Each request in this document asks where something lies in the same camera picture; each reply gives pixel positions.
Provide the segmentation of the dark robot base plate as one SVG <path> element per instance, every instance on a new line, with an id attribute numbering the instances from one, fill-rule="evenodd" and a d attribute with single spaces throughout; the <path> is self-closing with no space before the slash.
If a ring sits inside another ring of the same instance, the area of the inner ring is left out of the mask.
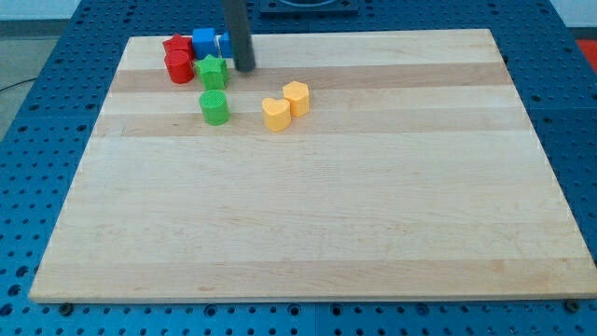
<path id="1" fill-rule="evenodd" d="M 349 13 L 359 10 L 358 0 L 258 0 L 261 14 Z"/>

